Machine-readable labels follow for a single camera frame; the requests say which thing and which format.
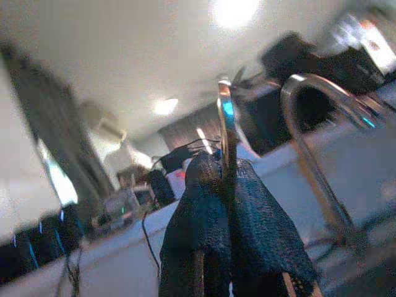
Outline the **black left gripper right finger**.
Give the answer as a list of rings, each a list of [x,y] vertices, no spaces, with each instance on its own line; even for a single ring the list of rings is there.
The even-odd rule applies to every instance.
[[[237,161],[231,281],[235,296],[312,296],[317,274],[298,231],[252,165]]]

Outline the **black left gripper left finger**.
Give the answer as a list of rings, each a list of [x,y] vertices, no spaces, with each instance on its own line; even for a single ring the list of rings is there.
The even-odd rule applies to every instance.
[[[221,166],[208,153],[196,155],[185,190],[165,231],[160,251],[159,296],[194,296],[203,273],[204,296],[229,296],[231,243],[221,192]]]

